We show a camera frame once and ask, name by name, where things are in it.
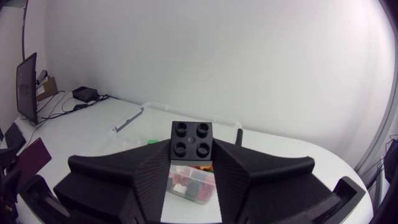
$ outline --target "black mount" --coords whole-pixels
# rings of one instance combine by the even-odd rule
[[[71,156],[71,172],[54,188],[59,201],[39,176],[20,194],[45,223],[158,223],[170,161],[213,162],[224,223],[338,223],[365,194],[348,177],[328,190],[312,174],[315,161],[310,157],[253,151],[213,139],[211,123],[181,121],[173,122],[168,140],[108,156]],[[36,209],[51,198],[65,207],[63,212]],[[64,218],[53,218],[65,211]]]

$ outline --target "white table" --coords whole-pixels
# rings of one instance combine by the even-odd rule
[[[53,102],[49,103],[46,109],[42,110],[39,115],[47,116],[62,95],[63,93],[56,96]],[[63,101],[70,96],[71,94],[69,93],[58,104],[55,113],[61,111],[60,107]],[[70,99],[65,103],[64,109],[72,109],[75,103],[79,104],[81,102]],[[41,137],[52,156],[52,160],[39,171],[39,174],[44,177],[49,187],[53,189],[70,172],[67,164],[70,156],[102,156],[121,151],[120,148],[108,142],[106,133],[122,117],[127,114],[137,113],[139,110],[139,105],[110,99],[75,113],[47,121],[34,133],[32,138],[33,142]],[[16,123],[28,141],[36,127],[19,118],[16,119]],[[273,156],[310,156],[315,160],[313,174],[330,190],[335,188],[340,178],[348,176],[366,191],[362,180],[347,163],[330,151],[314,144],[244,130],[243,146]],[[19,212],[17,221],[23,224],[39,223],[20,196],[18,196],[17,209]],[[365,196],[347,217],[345,223],[369,223],[372,217],[371,199],[366,191]],[[161,220],[163,222],[177,223],[221,222],[218,197],[215,194],[208,205],[199,205],[176,195],[166,193]]]

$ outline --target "clear plastic box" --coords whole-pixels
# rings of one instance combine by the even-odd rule
[[[166,140],[171,137],[173,121],[212,122],[213,137],[235,143],[242,124],[238,121],[195,113],[160,103],[144,103],[141,111],[125,116],[107,133],[108,141],[126,150],[145,146],[148,140]]]
[[[188,166],[170,166],[167,191],[206,204],[216,189],[214,174]]]

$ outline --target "black cable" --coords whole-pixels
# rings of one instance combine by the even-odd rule
[[[99,95],[99,96],[107,96],[107,97],[109,97],[109,98],[114,98],[114,99],[120,100],[119,98],[117,98],[117,97],[114,97],[114,96],[111,96],[111,95],[108,95],[108,94],[105,94],[105,95]]]
[[[27,3],[29,0],[26,0],[25,7],[24,7],[24,18],[22,21],[22,60],[25,60],[25,19],[26,19],[26,10],[27,10]]]
[[[97,98],[97,99],[95,99],[95,102],[94,103],[92,103],[92,104],[90,104],[90,105],[87,105],[87,107],[89,107],[89,106],[93,106],[94,104],[96,104],[96,103],[98,103],[98,102],[100,102],[100,101],[104,101],[104,100],[107,100],[109,97],[108,96],[102,96],[102,98]],[[51,116],[49,116],[49,117],[47,117],[47,118],[42,118],[42,119],[55,119],[55,118],[59,118],[59,117],[61,117],[61,116],[63,116],[63,115],[66,115],[66,114],[70,114],[70,113],[73,113],[73,112],[76,112],[76,111],[78,111],[78,110],[81,110],[81,109],[83,109],[83,108],[74,108],[73,110],[70,110],[70,111],[64,111],[64,113],[62,113],[62,114],[59,114],[58,116],[54,116],[54,117],[51,117]]]
[[[48,103],[50,103],[51,100],[52,100],[58,93],[60,93],[60,92],[65,92],[65,91],[63,91],[63,90],[58,91],[58,92],[57,92],[56,94],[54,94],[54,95],[51,97],[51,99],[50,99],[48,102],[46,102],[46,104],[44,104],[44,106],[43,106],[40,110],[38,110],[37,112],[42,111],[42,109],[45,108],[45,106],[47,106]]]
[[[62,103],[61,110],[62,110],[63,112],[67,112],[67,111],[64,111],[64,110],[63,110],[64,104],[65,104],[68,100],[70,100],[70,99],[72,99],[72,98],[73,98],[73,97],[69,97],[67,100],[65,100],[65,101]]]
[[[67,92],[67,93],[65,93],[65,94],[62,96],[61,100],[62,100],[68,93],[70,93],[70,91]],[[52,111],[51,111],[50,114],[49,114],[49,117],[51,117],[51,114],[54,112],[55,108],[56,108],[57,105],[61,102],[61,100],[59,100],[59,101],[57,102],[57,104],[54,106],[54,108],[52,109]],[[27,146],[30,144],[30,142],[32,141],[32,138],[33,138],[34,133],[35,133],[41,126],[43,126],[43,124],[45,124],[46,121],[48,121],[48,120],[45,119],[45,120],[43,120],[43,121],[37,123],[37,124],[40,124],[40,123],[41,123],[41,125],[33,130],[32,135],[30,136],[29,142],[26,144],[24,150],[26,149],[26,147],[27,147]]]

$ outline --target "black lego duplo brick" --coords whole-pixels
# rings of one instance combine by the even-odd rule
[[[211,122],[173,121],[170,159],[180,161],[210,161],[213,158]]]

